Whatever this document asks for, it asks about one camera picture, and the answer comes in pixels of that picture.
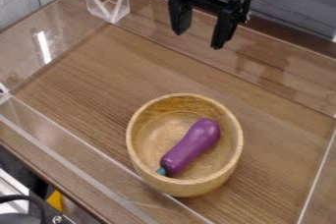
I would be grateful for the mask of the brown wooden bowl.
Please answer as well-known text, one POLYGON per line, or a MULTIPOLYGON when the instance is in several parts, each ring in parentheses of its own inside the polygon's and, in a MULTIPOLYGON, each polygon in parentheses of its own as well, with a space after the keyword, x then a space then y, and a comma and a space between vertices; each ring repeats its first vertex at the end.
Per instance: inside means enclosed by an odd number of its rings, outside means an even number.
POLYGON ((150 100, 134 113, 126 146, 145 182, 171 196, 191 197, 207 194, 229 180, 242 156, 245 136, 235 115, 221 102, 194 93, 171 93, 150 100), (219 142, 177 176, 166 176, 161 159, 205 118, 219 124, 219 142))

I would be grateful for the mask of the purple toy eggplant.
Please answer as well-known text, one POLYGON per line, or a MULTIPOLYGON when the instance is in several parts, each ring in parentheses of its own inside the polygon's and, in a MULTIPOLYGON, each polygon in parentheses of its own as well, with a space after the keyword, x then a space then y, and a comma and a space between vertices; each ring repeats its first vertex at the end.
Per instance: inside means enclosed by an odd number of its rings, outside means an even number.
POLYGON ((219 138, 221 126, 218 122, 210 118, 199 120, 181 141, 163 155, 157 173, 166 177, 177 176, 218 143, 219 138))

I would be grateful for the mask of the clear acrylic corner bracket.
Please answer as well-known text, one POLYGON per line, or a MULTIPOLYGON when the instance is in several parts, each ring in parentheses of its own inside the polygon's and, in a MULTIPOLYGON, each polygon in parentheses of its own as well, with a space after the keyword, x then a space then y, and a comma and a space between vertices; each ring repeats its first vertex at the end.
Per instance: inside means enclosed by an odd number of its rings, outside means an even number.
POLYGON ((86 0, 86 3, 91 15, 110 24, 117 24, 130 13, 130 0, 86 0))

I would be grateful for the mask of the yellow black base equipment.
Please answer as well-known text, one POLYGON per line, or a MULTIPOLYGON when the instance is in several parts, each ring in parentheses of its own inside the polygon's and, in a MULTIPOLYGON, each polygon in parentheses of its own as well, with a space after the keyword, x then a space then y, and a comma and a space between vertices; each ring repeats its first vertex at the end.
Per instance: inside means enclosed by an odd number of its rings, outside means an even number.
POLYGON ((0 224, 86 224, 86 214, 0 147, 0 224))

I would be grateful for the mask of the clear acrylic tray walls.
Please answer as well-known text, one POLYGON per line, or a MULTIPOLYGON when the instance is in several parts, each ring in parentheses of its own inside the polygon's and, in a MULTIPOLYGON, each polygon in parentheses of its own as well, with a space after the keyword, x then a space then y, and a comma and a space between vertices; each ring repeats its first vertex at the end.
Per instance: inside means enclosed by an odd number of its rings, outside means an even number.
POLYGON ((42 8, 0 33, 0 146, 109 224, 336 224, 336 58, 250 28, 214 50, 214 23, 197 13, 177 35, 166 0, 130 0, 117 24, 86 0, 42 8), (243 130, 201 196, 158 191, 127 152, 134 113, 171 93, 221 102, 243 130))

